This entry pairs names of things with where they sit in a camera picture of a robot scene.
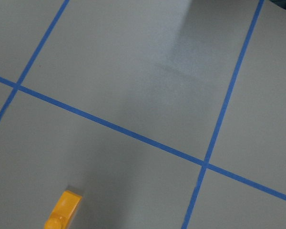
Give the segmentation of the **orange trapezoid block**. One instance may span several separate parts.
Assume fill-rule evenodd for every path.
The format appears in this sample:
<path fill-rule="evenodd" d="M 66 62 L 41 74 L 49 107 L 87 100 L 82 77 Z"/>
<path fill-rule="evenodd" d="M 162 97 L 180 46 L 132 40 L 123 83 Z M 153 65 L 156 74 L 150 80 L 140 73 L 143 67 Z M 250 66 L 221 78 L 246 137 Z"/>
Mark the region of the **orange trapezoid block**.
<path fill-rule="evenodd" d="M 62 193 L 50 216 L 44 224 L 44 229 L 68 229 L 76 215 L 82 196 L 66 190 Z"/>

